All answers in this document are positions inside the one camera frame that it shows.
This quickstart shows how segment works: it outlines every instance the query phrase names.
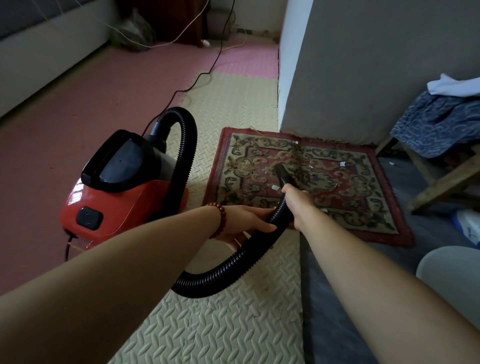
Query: wall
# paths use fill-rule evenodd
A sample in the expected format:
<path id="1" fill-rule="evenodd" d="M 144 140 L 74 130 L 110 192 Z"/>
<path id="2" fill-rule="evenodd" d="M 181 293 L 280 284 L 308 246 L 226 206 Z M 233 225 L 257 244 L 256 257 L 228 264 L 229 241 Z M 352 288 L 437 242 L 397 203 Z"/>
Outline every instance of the wall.
<path id="1" fill-rule="evenodd" d="M 113 0 L 89 2 L 0 42 L 0 116 L 29 98 L 109 39 L 118 19 Z"/>
<path id="2" fill-rule="evenodd" d="M 212 0 L 212 8 L 230 9 L 233 0 Z M 237 0 L 234 11 L 235 24 L 250 30 L 282 30 L 287 0 Z"/>
<path id="3" fill-rule="evenodd" d="M 480 76 L 479 19 L 477 0 L 314 0 L 281 130 L 380 142 L 441 72 Z"/>
<path id="4" fill-rule="evenodd" d="M 283 119 L 288 93 L 307 27 L 312 0 L 291 0 L 288 2 L 280 38 L 280 70 L 278 76 L 278 128 Z"/>

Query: patterned rug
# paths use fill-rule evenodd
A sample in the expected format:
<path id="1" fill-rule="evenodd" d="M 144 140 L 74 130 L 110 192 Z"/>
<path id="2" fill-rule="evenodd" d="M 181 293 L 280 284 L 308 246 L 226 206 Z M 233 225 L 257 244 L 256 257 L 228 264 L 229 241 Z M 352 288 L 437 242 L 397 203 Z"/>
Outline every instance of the patterned rug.
<path id="1" fill-rule="evenodd" d="M 410 229 L 372 148 L 285 133 L 224 128 L 204 204 L 275 207 L 283 163 L 317 207 L 360 239 L 411 247 Z"/>

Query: beige foam mat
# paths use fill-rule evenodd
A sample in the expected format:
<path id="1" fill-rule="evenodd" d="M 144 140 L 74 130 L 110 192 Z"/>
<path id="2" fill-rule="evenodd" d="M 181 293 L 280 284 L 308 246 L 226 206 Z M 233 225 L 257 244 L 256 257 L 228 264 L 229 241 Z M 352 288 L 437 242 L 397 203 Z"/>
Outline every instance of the beige foam mat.
<path id="1" fill-rule="evenodd" d="M 188 209 L 202 204 L 223 127 L 277 131 L 278 123 L 277 80 L 202 77 L 182 103 L 198 127 Z M 176 157 L 177 125 L 167 143 Z M 287 230 L 244 277 L 214 296 L 187 299 L 170 291 L 110 363 L 303 363 L 299 240 Z M 209 240 L 187 271 L 203 272 L 230 254 Z"/>

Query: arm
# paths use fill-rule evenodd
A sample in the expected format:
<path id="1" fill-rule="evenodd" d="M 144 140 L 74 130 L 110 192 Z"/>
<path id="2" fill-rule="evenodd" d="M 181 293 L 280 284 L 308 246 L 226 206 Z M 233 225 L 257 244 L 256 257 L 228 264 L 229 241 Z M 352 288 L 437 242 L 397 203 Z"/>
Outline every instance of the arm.
<path id="1" fill-rule="evenodd" d="M 231 245 L 242 231 L 276 228 L 261 220 L 271 209 L 225 211 L 217 239 Z M 219 224 L 212 206 L 153 221 L 3 295 L 0 357 L 5 363 L 106 363 Z"/>
<path id="2" fill-rule="evenodd" d="M 285 185 L 295 227 L 381 363 L 478 363 L 480 333 L 415 276 Z"/>

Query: red vacuum cleaner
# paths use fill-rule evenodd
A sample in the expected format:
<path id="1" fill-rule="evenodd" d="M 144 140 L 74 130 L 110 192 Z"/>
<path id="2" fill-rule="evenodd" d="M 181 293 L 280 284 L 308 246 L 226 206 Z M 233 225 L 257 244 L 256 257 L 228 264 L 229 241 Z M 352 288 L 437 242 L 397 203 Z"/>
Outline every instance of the red vacuum cleaner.
<path id="1" fill-rule="evenodd" d="M 175 161 L 166 150 L 170 129 L 177 122 L 181 142 Z M 69 242 L 82 237 L 91 241 L 90 249 L 126 230 L 181 212 L 188 198 L 186 184 L 196 147 L 195 120 L 181 107 L 162 112 L 145 138 L 126 130 L 116 131 L 88 161 L 60 214 Z M 296 186 L 283 165 L 277 164 L 275 173 L 281 186 Z M 183 272 L 172 290 L 190 298 L 224 290 L 268 251 L 292 220 L 282 196 L 266 220 L 277 226 L 274 232 L 256 231 L 235 254 L 208 272 Z"/>

